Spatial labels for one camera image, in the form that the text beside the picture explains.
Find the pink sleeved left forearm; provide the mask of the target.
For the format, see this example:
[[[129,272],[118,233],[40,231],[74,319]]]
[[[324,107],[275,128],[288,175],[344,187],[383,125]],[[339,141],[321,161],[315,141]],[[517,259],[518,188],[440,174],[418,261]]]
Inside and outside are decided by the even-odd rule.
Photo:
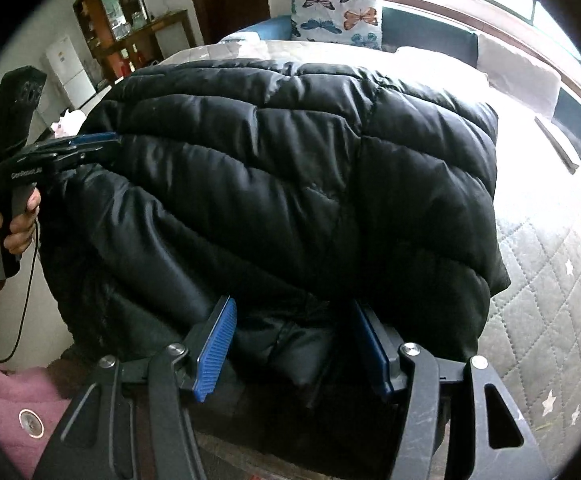
[[[0,309],[6,306],[7,289],[0,282]],[[0,327],[0,335],[15,342],[6,327]],[[30,479],[92,368],[72,346],[44,276],[33,279],[21,344],[10,360],[0,349],[0,466]],[[0,472],[0,479],[5,477]]]

